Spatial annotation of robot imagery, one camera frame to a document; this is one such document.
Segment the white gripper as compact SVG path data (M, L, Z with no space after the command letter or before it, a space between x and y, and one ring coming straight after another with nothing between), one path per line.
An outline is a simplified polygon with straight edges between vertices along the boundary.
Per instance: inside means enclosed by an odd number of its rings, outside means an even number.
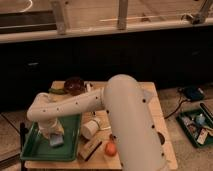
M51 134L64 134L64 129L57 118L47 121L41 121L38 123L38 126L40 132L44 136L50 136Z

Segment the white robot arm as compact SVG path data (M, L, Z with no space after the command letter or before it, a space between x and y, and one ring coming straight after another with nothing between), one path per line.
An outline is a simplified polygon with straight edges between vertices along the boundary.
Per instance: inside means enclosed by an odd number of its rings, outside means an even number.
M52 102L40 93L27 111L27 118L45 125L50 119L105 110L123 171L169 171L169 166L148 108L149 93L133 77L120 74L102 88Z

